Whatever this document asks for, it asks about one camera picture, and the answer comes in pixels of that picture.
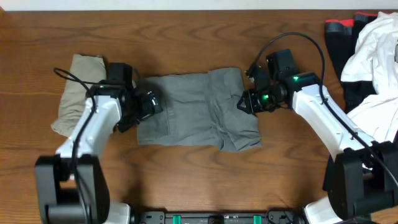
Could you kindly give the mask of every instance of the white wall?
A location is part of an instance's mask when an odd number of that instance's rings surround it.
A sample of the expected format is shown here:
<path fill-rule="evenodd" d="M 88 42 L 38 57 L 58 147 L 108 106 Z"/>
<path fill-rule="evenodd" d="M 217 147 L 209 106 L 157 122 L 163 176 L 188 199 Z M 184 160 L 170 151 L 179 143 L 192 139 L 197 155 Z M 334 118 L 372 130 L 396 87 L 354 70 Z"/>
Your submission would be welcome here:
<path fill-rule="evenodd" d="M 6 11 L 398 9 L 398 0 L 0 0 Z"/>

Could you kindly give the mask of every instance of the green tape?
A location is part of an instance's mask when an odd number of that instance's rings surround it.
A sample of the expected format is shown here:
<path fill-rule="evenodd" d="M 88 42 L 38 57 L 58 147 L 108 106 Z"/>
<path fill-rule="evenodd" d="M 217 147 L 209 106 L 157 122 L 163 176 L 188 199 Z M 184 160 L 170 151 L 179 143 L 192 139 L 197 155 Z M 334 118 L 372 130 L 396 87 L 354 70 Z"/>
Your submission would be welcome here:
<path fill-rule="evenodd" d="M 254 220 L 253 224 L 261 224 L 261 222 L 262 222 L 261 215 L 253 216 L 253 220 Z"/>
<path fill-rule="evenodd" d="M 173 224 L 181 224 L 181 215 L 173 215 Z"/>

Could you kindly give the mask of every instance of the wood grain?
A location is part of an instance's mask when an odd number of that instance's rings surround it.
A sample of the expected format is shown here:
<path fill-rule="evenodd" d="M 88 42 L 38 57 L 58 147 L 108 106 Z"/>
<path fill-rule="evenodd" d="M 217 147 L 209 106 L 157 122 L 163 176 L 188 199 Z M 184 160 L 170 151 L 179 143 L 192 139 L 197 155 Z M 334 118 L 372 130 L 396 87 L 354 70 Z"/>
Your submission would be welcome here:
<path fill-rule="evenodd" d="M 0 223 L 39 223 L 34 163 L 65 140 L 50 128 L 73 54 L 104 55 L 145 76 L 245 70 L 269 39 L 288 31 L 312 36 L 325 53 L 326 19 L 353 11 L 7 12 L 0 17 Z M 320 73 L 307 40 L 287 37 L 269 52 L 290 48 L 303 71 Z M 326 80 L 343 106 L 326 54 Z M 244 79 L 246 87 L 250 84 Z M 325 196 L 328 151 L 292 111 L 259 114 L 263 146 L 239 154 L 213 146 L 138 146 L 136 130 L 115 133 L 101 162 L 112 199 L 169 211 L 266 210 Z M 374 214 L 398 220 L 396 208 Z"/>

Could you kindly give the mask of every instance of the beige fabric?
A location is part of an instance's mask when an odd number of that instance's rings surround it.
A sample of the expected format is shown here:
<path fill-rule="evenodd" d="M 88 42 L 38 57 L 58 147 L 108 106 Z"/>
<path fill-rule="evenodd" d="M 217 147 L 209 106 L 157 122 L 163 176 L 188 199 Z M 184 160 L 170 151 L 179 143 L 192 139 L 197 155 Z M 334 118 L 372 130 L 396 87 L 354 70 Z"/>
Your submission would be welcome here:
<path fill-rule="evenodd" d="M 75 54 L 70 73 L 87 82 L 99 82 L 106 79 L 104 60 L 100 57 Z M 83 114 L 85 100 L 86 90 L 79 83 L 67 80 L 58 109 L 58 119 L 51 124 L 51 128 L 55 132 L 69 137 Z"/>

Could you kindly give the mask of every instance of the red trim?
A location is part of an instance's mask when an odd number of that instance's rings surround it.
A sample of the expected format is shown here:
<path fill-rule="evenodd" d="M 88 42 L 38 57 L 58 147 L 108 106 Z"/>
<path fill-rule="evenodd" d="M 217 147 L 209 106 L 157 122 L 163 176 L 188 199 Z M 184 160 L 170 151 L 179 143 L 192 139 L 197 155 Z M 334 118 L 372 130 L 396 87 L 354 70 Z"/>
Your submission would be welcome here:
<path fill-rule="evenodd" d="M 355 15 L 364 15 L 364 16 L 378 16 L 378 14 L 371 14 L 366 12 L 355 12 Z"/>
<path fill-rule="evenodd" d="M 354 26 L 354 19 L 345 19 L 345 20 L 342 20 L 342 21 L 339 21 L 337 19 L 328 19 L 326 22 L 339 22 L 343 26 L 346 26 L 346 27 L 353 27 Z"/>

